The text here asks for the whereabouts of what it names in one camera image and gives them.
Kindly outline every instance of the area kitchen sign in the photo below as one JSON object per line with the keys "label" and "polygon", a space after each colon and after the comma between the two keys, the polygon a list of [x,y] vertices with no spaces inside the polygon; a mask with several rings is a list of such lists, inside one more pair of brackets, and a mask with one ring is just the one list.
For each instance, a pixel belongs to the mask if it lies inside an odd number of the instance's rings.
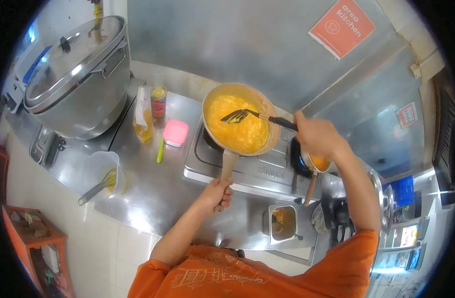
{"label": "area kitchen sign", "polygon": [[353,0],[339,0],[308,32],[337,59],[373,32],[375,26]]}

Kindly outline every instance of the stainless steel wall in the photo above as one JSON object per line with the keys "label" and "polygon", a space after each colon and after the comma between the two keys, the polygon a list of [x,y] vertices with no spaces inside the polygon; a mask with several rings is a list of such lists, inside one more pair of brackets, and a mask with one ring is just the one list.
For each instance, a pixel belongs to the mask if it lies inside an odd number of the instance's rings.
{"label": "stainless steel wall", "polygon": [[130,0],[132,59],[245,83],[293,112],[396,34],[374,0],[357,0],[376,29],[338,61],[307,35],[336,2]]}
{"label": "stainless steel wall", "polygon": [[[355,154],[383,178],[423,170],[424,123],[410,46],[392,37],[358,67],[311,101],[308,117],[329,119]],[[396,111],[414,102],[418,121],[401,128]]]}
{"label": "stainless steel wall", "polygon": [[[383,178],[423,170],[412,50],[376,1],[357,0],[376,29],[336,60],[307,35],[336,1],[130,0],[132,59],[248,84],[288,112],[307,104]],[[395,111],[412,101],[420,119],[401,129]]]}

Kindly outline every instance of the hand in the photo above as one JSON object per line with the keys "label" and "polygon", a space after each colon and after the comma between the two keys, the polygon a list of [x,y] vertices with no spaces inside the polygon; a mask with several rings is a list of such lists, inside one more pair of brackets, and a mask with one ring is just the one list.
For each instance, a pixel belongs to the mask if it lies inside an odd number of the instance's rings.
{"label": "hand", "polygon": [[338,134],[332,122],[323,119],[305,119],[302,111],[294,114],[294,123],[298,133],[295,134],[302,151],[313,156],[325,157],[335,161],[338,151],[348,143]]}
{"label": "hand", "polygon": [[205,188],[203,193],[195,200],[192,207],[200,212],[211,215],[214,213],[214,207],[221,202],[221,206],[229,207],[232,189],[228,188],[232,180],[221,180],[219,177],[213,179]]}

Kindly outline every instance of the black spatula handle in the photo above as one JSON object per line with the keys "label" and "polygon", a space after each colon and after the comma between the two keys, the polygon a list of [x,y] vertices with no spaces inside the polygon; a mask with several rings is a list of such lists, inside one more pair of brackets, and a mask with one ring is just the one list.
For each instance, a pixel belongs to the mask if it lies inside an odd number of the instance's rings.
{"label": "black spatula handle", "polygon": [[284,126],[285,128],[288,128],[295,132],[298,132],[297,124],[294,124],[287,119],[281,117],[269,117],[269,121],[275,124],[279,124],[280,126]]}

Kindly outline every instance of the pink plastic container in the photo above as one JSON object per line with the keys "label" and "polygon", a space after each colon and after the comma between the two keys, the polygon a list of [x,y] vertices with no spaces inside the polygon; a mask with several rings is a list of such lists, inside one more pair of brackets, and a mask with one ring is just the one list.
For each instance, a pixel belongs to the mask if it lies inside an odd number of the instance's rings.
{"label": "pink plastic container", "polygon": [[175,119],[168,120],[165,130],[163,131],[165,143],[171,146],[180,147],[186,140],[188,130],[188,124]]}

